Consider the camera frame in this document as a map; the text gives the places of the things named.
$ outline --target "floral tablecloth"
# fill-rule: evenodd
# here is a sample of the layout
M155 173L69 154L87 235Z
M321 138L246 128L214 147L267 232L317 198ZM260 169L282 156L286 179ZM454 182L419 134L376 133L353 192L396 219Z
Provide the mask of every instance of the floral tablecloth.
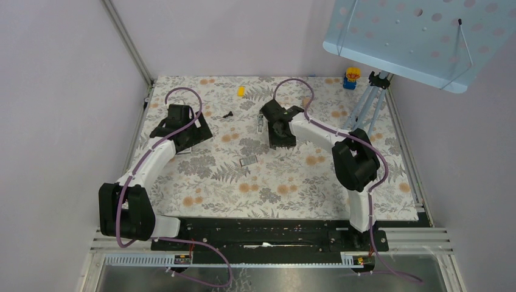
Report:
M204 217L349 219L346 189L333 172L330 153L308 141L294 149L268 146L267 128L257 132L257 115L272 98L276 85L287 77L160 77L145 117L135 159L143 154L148 135L166 117L165 95L186 86L203 99L203 114L214 137L193 147L191 154L176 155L163 169L149 192L157 214ZM342 126L365 90L366 78L356 90L343 89L342 78L301 77L313 86L311 115ZM237 96L240 86L245 95ZM298 82L278 90L278 101L301 105L310 91ZM196 111L191 92L179 91ZM374 195L379 220L416 220L413 196L394 134L389 110L383 104L371 136L386 157L390 176ZM234 116L223 118L230 111ZM240 158L256 155L258 163L240 166ZM383 175L380 167L379 178Z

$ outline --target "yellow toy figure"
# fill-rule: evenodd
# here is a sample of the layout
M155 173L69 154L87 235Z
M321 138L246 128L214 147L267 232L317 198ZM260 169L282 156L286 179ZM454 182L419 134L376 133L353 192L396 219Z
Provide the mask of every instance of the yellow toy figure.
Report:
M354 90L357 87L357 79L360 78L360 68L349 67L346 70L346 76L344 77L343 87L346 89Z

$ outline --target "light blue perforated board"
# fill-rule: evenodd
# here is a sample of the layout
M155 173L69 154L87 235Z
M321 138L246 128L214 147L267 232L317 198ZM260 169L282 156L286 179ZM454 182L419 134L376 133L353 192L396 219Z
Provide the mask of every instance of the light blue perforated board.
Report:
M336 0L330 53L461 93L516 30L516 0Z

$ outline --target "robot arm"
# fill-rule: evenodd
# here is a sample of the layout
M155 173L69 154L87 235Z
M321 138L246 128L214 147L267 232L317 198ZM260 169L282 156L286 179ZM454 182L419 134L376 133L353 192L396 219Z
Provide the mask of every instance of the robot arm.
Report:
M369 201L365 189L377 177L380 167L378 157L370 149L351 139L336 136L309 123L303 116L303 111L298 106L285 109L276 100L271 100L263 106L260 112L268 122L270 147L294 147L298 137L313 142L333 154L335 174L347 189L350 199L350 224L359 232L367 231ZM325 126L339 131L330 125ZM371 143L362 129L349 134Z
M154 215L147 190L158 178L163 167L184 149L213 137L205 119L200 114L195 124L178 134L161 141L193 119L193 110L186 105L169 105L168 116L150 134L147 151L136 160L129 171L116 183L106 183L99 190L100 230L106 236L115 236L116 212L122 186L129 177L124 202L127 209L121 210L120 236L137 240L151 237L176 237L180 221L177 218Z

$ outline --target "white wall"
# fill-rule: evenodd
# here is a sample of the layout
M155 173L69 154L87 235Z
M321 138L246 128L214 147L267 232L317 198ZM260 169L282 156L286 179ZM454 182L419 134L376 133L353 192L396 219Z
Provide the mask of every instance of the white wall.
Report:
M145 85L100 1L0 3L0 291L73 291Z
M437 225L468 292L513 291L516 35L463 94L394 77L392 90Z
M343 76L323 41L332 0L114 0L150 73Z

